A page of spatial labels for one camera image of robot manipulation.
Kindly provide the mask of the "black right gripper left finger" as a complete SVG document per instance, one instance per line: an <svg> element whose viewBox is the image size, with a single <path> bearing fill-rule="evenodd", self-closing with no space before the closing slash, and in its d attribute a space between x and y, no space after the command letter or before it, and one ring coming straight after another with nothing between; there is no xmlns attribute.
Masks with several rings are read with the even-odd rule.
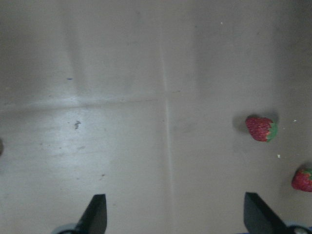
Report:
<svg viewBox="0 0 312 234"><path fill-rule="evenodd" d="M75 234L104 234L107 228L106 195L94 195L74 228Z"/></svg>

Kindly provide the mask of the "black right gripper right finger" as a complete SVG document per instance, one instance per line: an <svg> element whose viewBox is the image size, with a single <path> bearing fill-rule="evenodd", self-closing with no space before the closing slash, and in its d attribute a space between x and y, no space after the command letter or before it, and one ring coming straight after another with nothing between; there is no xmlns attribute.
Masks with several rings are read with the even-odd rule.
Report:
<svg viewBox="0 0 312 234"><path fill-rule="evenodd" d="M244 224L250 234L293 234L257 193L245 193Z"/></svg>

